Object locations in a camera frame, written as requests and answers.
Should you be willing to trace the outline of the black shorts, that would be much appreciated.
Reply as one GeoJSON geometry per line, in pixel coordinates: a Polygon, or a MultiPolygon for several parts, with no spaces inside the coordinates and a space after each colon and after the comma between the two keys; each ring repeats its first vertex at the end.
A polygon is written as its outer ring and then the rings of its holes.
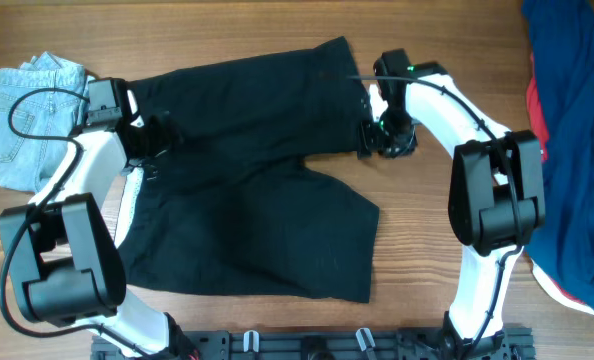
{"type": "Polygon", "coordinates": [[[379,208],[304,163],[358,149],[370,111],[357,74],[340,37],[133,81],[166,135],[119,246],[127,282],[367,302],[379,208]]]}

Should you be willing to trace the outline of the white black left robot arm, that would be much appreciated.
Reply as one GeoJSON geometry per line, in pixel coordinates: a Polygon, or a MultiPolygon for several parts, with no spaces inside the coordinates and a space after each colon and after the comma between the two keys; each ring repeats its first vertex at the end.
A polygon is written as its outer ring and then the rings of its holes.
{"type": "Polygon", "coordinates": [[[146,154],[132,125],[140,117],[133,95],[125,80],[104,78],[90,83],[85,100],[84,121],[63,137],[67,154],[54,176],[28,204],[0,215],[2,317],[20,334],[42,335],[12,316],[11,287],[21,315],[53,325],[52,338],[90,331],[127,359],[197,359],[174,319],[128,290],[101,215],[115,176],[146,154]]]}

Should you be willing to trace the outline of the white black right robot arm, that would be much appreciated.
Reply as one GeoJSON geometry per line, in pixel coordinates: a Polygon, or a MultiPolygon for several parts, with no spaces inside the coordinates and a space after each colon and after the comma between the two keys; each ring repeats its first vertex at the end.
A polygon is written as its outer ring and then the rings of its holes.
{"type": "Polygon", "coordinates": [[[417,145],[426,127],[452,159],[448,217],[462,245],[456,296],[437,335],[404,333],[439,359],[509,356],[502,308],[513,267],[546,217],[541,150],[530,130],[493,121],[437,62],[413,64],[402,49],[373,65],[370,95],[385,108],[359,127],[359,156],[394,159],[417,145]]]}

